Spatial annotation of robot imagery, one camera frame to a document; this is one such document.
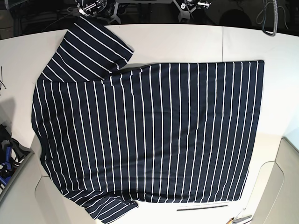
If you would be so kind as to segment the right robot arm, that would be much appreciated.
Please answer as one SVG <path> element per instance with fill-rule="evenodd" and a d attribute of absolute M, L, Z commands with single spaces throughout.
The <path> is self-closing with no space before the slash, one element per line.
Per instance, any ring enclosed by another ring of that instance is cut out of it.
<path fill-rule="evenodd" d="M 114 0 L 75 0 L 78 11 L 85 17 L 100 19 L 111 24 L 121 20 L 117 15 L 119 3 Z"/>

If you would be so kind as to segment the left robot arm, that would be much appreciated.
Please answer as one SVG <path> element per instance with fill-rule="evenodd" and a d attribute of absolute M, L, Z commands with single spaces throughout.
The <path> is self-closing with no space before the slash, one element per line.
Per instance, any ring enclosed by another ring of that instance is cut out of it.
<path fill-rule="evenodd" d="M 179 10 L 179 22 L 188 22 L 193 17 L 192 13 L 195 10 L 209 9 L 212 4 L 207 0 L 173 0 L 172 2 Z"/>

